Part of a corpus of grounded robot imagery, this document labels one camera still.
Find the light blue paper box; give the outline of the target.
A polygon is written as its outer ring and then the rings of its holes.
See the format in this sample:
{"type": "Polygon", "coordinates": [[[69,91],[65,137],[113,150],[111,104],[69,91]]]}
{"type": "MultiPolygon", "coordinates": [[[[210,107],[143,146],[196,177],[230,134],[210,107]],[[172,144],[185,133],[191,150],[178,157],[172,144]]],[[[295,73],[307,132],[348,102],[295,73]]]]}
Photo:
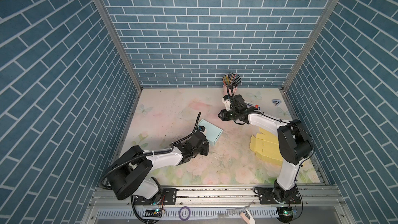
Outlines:
{"type": "Polygon", "coordinates": [[[205,128],[204,133],[206,135],[206,138],[210,146],[215,146],[217,140],[220,138],[221,134],[223,133],[223,130],[204,119],[201,119],[199,121],[199,125],[205,128]]]}

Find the yellow paper box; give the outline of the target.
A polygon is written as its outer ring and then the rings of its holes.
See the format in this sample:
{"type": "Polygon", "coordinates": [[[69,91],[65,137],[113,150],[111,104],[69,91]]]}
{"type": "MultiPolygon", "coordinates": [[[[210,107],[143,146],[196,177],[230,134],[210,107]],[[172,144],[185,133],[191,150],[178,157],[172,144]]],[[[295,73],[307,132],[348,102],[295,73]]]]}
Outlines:
{"type": "Polygon", "coordinates": [[[260,160],[282,166],[283,157],[280,154],[278,138],[263,128],[251,136],[250,149],[260,160]]]}

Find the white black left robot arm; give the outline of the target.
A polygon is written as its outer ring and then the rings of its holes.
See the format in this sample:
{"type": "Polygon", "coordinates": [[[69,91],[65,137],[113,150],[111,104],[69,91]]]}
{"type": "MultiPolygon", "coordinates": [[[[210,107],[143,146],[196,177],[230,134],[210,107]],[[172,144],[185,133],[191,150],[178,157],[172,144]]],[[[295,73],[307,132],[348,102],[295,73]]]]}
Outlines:
{"type": "Polygon", "coordinates": [[[143,197],[150,204],[157,204],[164,196],[164,189],[149,173],[168,166],[180,166],[198,155],[207,156],[209,142],[200,128],[163,150],[144,151],[136,145],[126,151],[106,170],[100,187],[112,190],[118,200],[131,196],[143,197]]]}

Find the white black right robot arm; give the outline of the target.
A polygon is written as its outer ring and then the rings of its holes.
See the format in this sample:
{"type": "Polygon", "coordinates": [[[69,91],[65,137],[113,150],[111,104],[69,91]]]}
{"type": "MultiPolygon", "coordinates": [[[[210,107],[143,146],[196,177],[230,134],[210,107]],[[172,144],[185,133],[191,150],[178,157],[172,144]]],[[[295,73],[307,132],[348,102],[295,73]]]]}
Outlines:
{"type": "Polygon", "coordinates": [[[315,152],[312,136],[300,120],[288,121],[268,116],[257,107],[246,104],[241,95],[227,94],[222,103],[226,107],[218,114],[222,121],[255,125],[277,136],[283,162],[282,170],[274,182],[273,195],[279,203],[289,200],[297,192],[296,178],[302,163],[315,152]]]}

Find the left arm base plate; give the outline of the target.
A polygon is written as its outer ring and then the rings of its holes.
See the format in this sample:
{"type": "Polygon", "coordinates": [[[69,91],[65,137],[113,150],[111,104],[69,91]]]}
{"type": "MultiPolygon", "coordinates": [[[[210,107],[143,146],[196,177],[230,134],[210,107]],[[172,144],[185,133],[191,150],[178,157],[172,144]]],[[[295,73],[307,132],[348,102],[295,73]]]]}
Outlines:
{"type": "Polygon", "coordinates": [[[152,198],[146,199],[141,196],[134,196],[133,203],[138,206],[144,205],[175,205],[177,197],[176,188],[163,188],[159,190],[152,198]]]}

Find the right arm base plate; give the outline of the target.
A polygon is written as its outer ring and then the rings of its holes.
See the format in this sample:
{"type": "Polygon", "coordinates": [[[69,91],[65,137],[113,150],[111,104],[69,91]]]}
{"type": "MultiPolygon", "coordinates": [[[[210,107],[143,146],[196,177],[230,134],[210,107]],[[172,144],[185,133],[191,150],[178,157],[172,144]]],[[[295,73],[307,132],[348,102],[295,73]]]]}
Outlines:
{"type": "Polygon", "coordinates": [[[288,191],[284,191],[280,187],[255,187],[253,191],[258,196],[260,204],[262,205],[302,203],[302,198],[299,194],[297,186],[294,186],[288,191]]]}

